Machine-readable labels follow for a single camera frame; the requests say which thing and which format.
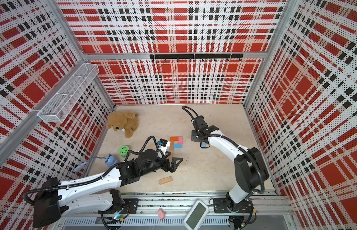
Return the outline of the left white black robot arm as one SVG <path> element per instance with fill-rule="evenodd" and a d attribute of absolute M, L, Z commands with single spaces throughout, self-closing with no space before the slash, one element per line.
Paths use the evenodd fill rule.
<path fill-rule="evenodd" d="M 156 140 L 150 136 L 138 152 L 127 150 L 122 162 L 113 164 L 103 173 L 62 182 L 54 177 L 48 179 L 42 188 L 24 192 L 23 199 L 33 206 L 33 227 L 55 223 L 78 205 L 78 199 L 103 190 L 109 190 L 109 197 L 107 204 L 98 210 L 100 216 L 122 210 L 130 214 L 131 207 L 122 199 L 119 187 L 135 183 L 142 176 L 159 169 L 175 172 L 183 159 L 171 157 L 168 146 L 167 140 Z"/>

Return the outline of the light blue front block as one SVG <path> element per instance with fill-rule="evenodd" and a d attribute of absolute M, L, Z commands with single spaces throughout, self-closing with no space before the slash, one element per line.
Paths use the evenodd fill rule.
<path fill-rule="evenodd" d="M 174 149 L 182 149 L 182 144 L 174 144 L 173 148 Z"/>

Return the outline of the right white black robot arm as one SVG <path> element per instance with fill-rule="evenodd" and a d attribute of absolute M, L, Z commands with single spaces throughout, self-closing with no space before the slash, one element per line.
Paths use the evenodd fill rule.
<path fill-rule="evenodd" d="M 249 198 L 253 194 L 264 194 L 264 182 L 269 179 L 269 173 L 259 149 L 237 144 L 216 126 L 207 125 L 204 117 L 192 108 L 181 108 L 191 117 L 192 141 L 199 142 L 202 149 L 216 147 L 234 164 L 237 184 L 227 192 L 224 201 L 229 212 L 239 212 L 245 205 L 250 205 Z"/>

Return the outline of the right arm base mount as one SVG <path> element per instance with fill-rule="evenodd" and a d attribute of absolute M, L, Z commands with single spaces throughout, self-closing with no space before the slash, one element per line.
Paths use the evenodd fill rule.
<path fill-rule="evenodd" d="M 257 213 L 252 200 L 244 199 L 239 203 L 233 203 L 229 197 L 211 198 L 211 204 L 215 213 L 229 214 L 229 222 L 234 230 L 243 230 L 257 220 Z"/>

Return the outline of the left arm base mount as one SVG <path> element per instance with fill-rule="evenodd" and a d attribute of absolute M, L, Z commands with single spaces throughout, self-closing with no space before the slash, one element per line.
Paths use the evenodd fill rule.
<path fill-rule="evenodd" d="M 112 203 L 112 206 L 105 211 L 98 211 L 103 226 L 107 230 L 118 230 L 120 226 L 113 224 L 122 223 L 130 214 L 136 214 L 139 199 L 125 199 L 122 203 Z"/>

